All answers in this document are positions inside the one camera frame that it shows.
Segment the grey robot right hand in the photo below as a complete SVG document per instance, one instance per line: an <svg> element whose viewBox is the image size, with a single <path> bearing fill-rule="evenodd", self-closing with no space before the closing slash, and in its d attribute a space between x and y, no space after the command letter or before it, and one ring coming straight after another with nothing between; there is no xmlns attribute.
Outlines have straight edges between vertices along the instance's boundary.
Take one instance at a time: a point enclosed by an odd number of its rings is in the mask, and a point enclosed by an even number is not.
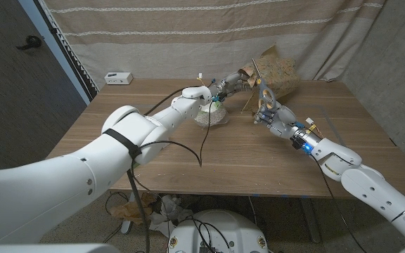
<svg viewBox="0 0 405 253"><path fill-rule="evenodd" d="M261 106L254 114L255 124L264 124L277 137L287 139L294 149L311 153L321 141L321 137L296 120L295 114L282 105L279 109L269 110Z"/></svg>

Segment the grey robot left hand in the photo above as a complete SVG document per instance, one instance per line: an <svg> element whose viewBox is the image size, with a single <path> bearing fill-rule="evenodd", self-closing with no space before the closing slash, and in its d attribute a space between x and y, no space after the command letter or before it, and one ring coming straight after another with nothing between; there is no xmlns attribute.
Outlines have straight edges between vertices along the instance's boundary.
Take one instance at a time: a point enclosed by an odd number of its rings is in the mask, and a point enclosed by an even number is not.
<svg viewBox="0 0 405 253"><path fill-rule="evenodd" d="M241 91L251 91L248 83L249 75L242 72L234 72L225 79L209 85L209 90L216 101L224 102L226 98Z"/></svg>

